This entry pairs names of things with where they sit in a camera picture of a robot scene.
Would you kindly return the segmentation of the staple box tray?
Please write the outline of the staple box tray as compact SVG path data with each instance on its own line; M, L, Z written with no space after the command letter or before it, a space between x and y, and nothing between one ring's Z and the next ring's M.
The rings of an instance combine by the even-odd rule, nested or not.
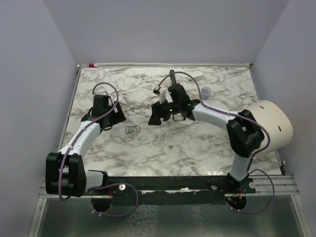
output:
M140 133L140 126L138 125L127 126L125 128L125 133L126 134Z

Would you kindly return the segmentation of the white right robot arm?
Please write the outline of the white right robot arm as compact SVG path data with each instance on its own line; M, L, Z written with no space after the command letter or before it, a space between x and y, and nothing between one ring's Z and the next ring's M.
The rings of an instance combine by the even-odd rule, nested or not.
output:
M163 121L180 114L183 120L203 121L226 130L235 153L232 168L228 173L227 188L232 193L240 192L245 186L244 179L249 176L252 154L265 138L253 114L249 110L240 113L224 111L207 105L201 98L190 99L179 83L171 85L163 92L159 90L159 86L154 89L159 100L151 105L152 114L148 125L159 126Z

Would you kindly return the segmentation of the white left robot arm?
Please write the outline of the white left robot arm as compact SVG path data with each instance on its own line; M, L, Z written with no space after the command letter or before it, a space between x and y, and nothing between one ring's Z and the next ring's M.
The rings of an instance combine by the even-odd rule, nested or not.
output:
M103 132L126 118L119 101L110 96L95 95L93 106L81 118L78 131L57 153L49 153L45 165L45 190L48 194L81 197L93 189L103 195L109 189L106 172L86 171L83 158L94 140Z

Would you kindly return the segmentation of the white stapler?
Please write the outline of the white stapler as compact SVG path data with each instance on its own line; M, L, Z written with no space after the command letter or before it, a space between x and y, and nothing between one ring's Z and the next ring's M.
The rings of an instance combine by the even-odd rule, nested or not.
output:
M203 79L204 78L204 73L202 73L202 72L192 72L191 74L190 74L195 80L201 80L201 79Z

